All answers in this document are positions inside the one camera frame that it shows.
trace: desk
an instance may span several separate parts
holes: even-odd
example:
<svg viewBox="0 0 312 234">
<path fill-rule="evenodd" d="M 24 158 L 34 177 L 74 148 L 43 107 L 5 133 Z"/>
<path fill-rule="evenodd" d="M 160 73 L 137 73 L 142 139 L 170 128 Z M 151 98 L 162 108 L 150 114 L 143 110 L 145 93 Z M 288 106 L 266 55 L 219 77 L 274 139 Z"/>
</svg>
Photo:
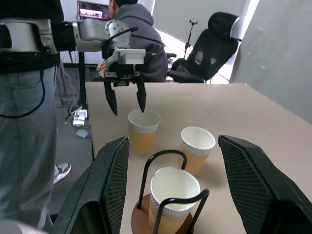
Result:
<svg viewBox="0 0 312 234">
<path fill-rule="evenodd" d="M 152 150 L 129 156 L 128 184 L 121 234 L 131 233 L 131 214 L 138 195 L 146 160 L 165 149 L 179 149 L 180 132 L 187 126 L 210 131 L 217 139 L 226 134 L 262 147 L 271 161 L 292 178 L 312 200 L 312 125 L 245 84 L 145 84 L 146 108 L 161 116 Z M 128 135 L 128 113 L 139 108 L 137 87 L 115 88 L 118 117 L 107 104 L 103 84 L 86 83 L 95 155 L 108 142 Z M 149 170 L 145 194 L 152 175 L 165 166 L 176 166 L 176 156 L 155 160 Z M 233 203 L 221 149 L 213 149 L 203 170 L 196 175 L 210 196 L 195 225 L 195 234 L 244 234 Z"/>
</svg>

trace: wooden coaster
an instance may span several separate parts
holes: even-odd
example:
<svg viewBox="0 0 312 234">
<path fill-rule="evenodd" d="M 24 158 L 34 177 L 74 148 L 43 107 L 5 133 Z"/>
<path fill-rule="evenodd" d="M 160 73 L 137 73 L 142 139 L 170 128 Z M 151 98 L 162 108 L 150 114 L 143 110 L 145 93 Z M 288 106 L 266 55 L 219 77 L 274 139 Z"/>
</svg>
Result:
<svg viewBox="0 0 312 234">
<path fill-rule="evenodd" d="M 153 230 L 148 221 L 148 212 L 150 208 L 150 194 L 143 198 L 142 208 L 138 209 L 137 204 L 133 208 L 131 216 L 131 228 L 133 234 L 153 234 Z M 187 229 L 191 225 L 193 217 L 189 214 L 176 234 L 186 234 Z"/>
</svg>

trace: tripod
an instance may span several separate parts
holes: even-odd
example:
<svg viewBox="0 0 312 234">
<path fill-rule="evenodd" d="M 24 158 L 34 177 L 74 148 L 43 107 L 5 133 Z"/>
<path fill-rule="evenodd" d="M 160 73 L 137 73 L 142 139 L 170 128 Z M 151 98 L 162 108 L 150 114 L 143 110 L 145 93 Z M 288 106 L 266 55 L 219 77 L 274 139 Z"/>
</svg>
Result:
<svg viewBox="0 0 312 234">
<path fill-rule="evenodd" d="M 193 22 L 190 19 L 190 24 L 192 25 L 192 27 L 191 27 L 190 34 L 189 34 L 189 39 L 188 39 L 187 43 L 185 43 L 185 53 L 184 53 L 183 59 L 185 59 L 187 49 L 191 46 L 190 40 L 191 40 L 191 36 L 192 36 L 192 31 L 193 31 L 194 25 L 198 24 L 198 21 Z"/>
</svg>

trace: cup rim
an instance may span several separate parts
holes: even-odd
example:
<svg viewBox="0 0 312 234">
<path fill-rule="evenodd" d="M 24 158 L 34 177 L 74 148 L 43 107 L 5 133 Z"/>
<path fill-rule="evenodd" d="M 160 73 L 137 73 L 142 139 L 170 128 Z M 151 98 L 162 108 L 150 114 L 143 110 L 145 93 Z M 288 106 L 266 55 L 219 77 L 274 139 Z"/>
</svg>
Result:
<svg viewBox="0 0 312 234">
<path fill-rule="evenodd" d="M 190 175 L 190 176 L 194 179 L 194 181 L 196 182 L 196 185 L 197 185 L 197 187 L 199 188 L 199 193 L 198 193 L 198 194 L 200 194 L 200 184 L 199 184 L 198 180 L 195 178 L 195 176 L 193 176 L 191 173 L 189 173 L 189 172 L 187 172 L 187 171 L 185 171 L 185 170 L 183 170 L 183 169 L 176 168 L 176 167 L 163 167 L 163 168 L 160 168 L 159 170 L 157 170 L 157 171 L 155 172 L 155 174 L 153 175 L 153 177 L 152 177 L 152 179 L 151 179 L 151 183 L 150 183 L 151 194 L 152 194 L 153 198 L 156 200 L 156 202 L 158 203 L 158 205 L 160 205 L 161 202 L 156 198 L 156 196 L 155 196 L 155 194 L 154 194 L 154 192 L 153 192 L 153 190 L 152 190 L 152 181 L 153 181 L 153 179 L 154 179 L 154 176 L 155 176 L 159 171 L 161 171 L 161 170 L 163 170 L 163 169 L 166 169 L 166 168 L 174 168 L 174 169 L 182 170 L 182 171 L 184 171 L 185 173 L 187 173 L 188 175 Z M 184 208 L 184 209 L 181 209 L 181 210 L 177 210 L 177 209 L 174 209 L 174 208 L 165 206 L 165 209 L 168 209 L 168 210 L 171 210 L 171 211 L 174 211 L 174 212 L 183 212 L 183 211 L 186 211 L 186 210 L 188 210 L 188 209 L 190 209 L 190 208 L 191 208 L 191 207 L 189 207 L 189 208 Z"/>
<path fill-rule="evenodd" d="M 212 137 L 212 139 L 214 140 L 214 145 L 213 145 L 212 147 L 210 147 L 210 148 L 203 149 L 203 148 L 199 148 L 199 147 L 196 147 L 196 146 L 190 144 L 190 143 L 189 143 L 188 141 L 186 141 L 186 140 L 184 139 L 184 137 L 183 137 L 183 132 L 184 132 L 184 130 L 189 129 L 189 128 L 197 128 L 197 129 L 203 130 L 203 131 L 205 131 L 206 133 L 208 133 L 208 135 L 210 135 L 210 136 Z M 193 148 L 195 148 L 195 149 L 197 149 L 197 150 L 211 150 L 211 149 L 215 146 L 215 144 L 216 144 L 215 137 L 214 137 L 214 135 L 212 135 L 211 132 L 209 132 L 208 130 L 206 130 L 206 129 L 204 129 L 204 128 L 195 127 L 195 126 L 190 126 L 190 127 L 184 128 L 184 129 L 181 131 L 181 138 L 182 138 L 182 140 L 183 140 L 186 144 L 188 144 L 189 146 L 191 146 L 191 147 L 193 147 Z"/>
<path fill-rule="evenodd" d="M 128 121 L 129 121 L 131 124 L 133 124 L 134 126 L 140 127 L 140 128 L 154 128 L 154 127 L 156 127 L 157 125 L 159 125 L 160 120 L 161 120 L 160 115 L 157 114 L 156 112 L 150 111 L 150 110 L 145 110 L 144 112 L 147 111 L 147 112 L 153 113 L 154 115 L 158 116 L 159 121 L 158 121 L 157 124 L 152 125 L 152 126 L 143 126 L 143 125 L 139 125 L 139 124 L 137 124 L 137 123 L 134 123 L 134 122 L 129 118 L 129 115 L 130 115 L 133 111 L 138 111 L 138 110 L 141 111 L 141 109 L 134 109 L 134 110 L 130 111 L 130 113 L 128 114 Z"/>
</svg>

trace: gray hoodie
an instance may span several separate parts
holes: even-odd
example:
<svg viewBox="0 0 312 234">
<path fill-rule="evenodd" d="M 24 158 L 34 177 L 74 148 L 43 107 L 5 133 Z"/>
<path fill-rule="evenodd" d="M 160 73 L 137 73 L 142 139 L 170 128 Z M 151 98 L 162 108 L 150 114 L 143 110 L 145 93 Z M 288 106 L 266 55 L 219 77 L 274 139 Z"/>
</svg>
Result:
<svg viewBox="0 0 312 234">
<path fill-rule="evenodd" d="M 151 13 L 141 4 L 122 5 L 115 17 L 125 22 L 129 28 L 139 27 L 132 33 L 138 36 L 161 41 L 158 32 L 153 28 L 154 20 Z M 159 52 L 162 46 L 154 41 L 141 38 L 130 38 L 132 49 L 145 49 L 146 52 Z M 145 82 L 164 82 L 167 77 L 168 61 L 165 50 L 161 50 L 153 57 L 147 56 L 144 65 L 137 66 L 140 69 Z"/>
</svg>

